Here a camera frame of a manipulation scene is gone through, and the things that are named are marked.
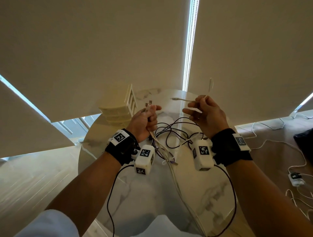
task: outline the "floor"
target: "floor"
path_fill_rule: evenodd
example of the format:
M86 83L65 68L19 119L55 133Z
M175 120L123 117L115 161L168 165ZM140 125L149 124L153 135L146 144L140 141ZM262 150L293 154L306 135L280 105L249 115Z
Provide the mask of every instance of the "floor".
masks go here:
M254 124L256 138L247 139L250 148L260 147L265 139L285 141L295 145L293 135L313 128L313 119L297 116L283 118L283 129L272 130L262 124ZM279 128L279 119L265 121L272 128ZM244 137L254 136L251 124L240 126L238 131ZM12 237L20 229L33 220L48 205L48 203L77 176L80 144L73 147L32 153L0 162L0 236ZM287 168L291 165L301 165L304 160L301 154L282 143L266 142L251 155L257 165L278 185L282 192L291 189L295 195L310 205L313 200L301 196L294 189L287 177ZM301 173L313 175L313 167L295 169ZM313 178L305 177L307 187L313 190ZM301 190L309 195L306 189ZM306 212L307 207L300 203L298 206ZM214 231L218 234L221 227ZM85 236L106 236L101 227L94 222ZM254 236L239 207L231 226L221 235L222 237Z

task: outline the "forearm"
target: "forearm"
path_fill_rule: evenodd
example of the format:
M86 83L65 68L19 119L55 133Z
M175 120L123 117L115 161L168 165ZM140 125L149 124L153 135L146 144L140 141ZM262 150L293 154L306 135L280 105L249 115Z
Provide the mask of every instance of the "forearm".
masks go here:
M313 227L253 161L226 167L243 213L256 236L311 236Z
M46 209L59 210L67 215L82 236L103 207L120 168L121 164L104 152L73 179Z

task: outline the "person's right arm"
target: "person's right arm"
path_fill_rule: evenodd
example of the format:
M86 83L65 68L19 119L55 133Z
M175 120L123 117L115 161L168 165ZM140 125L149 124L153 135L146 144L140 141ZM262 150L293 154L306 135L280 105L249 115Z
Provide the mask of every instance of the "person's right arm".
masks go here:
M210 97L198 96L197 103L183 109L211 139L229 128L225 113ZM279 188L251 160L238 160L226 167L240 206L256 236L312 236L313 225L283 195Z

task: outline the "hand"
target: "hand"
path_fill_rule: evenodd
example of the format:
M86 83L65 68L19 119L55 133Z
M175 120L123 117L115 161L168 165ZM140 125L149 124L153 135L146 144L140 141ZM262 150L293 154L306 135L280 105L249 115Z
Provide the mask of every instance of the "hand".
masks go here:
M161 109L159 105L151 105L148 111L145 112L144 109L139 111L131 118L126 130L131 132L138 142L142 142L150 135L149 132L157 129L156 111Z
M218 132L229 128L226 114L211 97L207 96L205 99L205 95L199 95L196 101L190 102L188 107L197 108L202 113L188 108L182 111L190 115L189 119L199 125L204 135L211 139Z

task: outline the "wrist strap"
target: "wrist strap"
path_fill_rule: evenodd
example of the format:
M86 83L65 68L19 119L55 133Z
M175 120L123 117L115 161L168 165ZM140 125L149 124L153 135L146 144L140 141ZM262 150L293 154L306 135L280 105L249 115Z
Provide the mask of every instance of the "wrist strap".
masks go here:
M135 136L126 129L118 130L112 138L105 151L110 153L121 164L129 164L133 159L131 155L139 144Z
M238 136L235 133L234 130L229 128L220 131L212 137L212 151L216 153L214 156L216 164L223 164L226 167L238 160L252 160L249 150L241 151L236 140Z

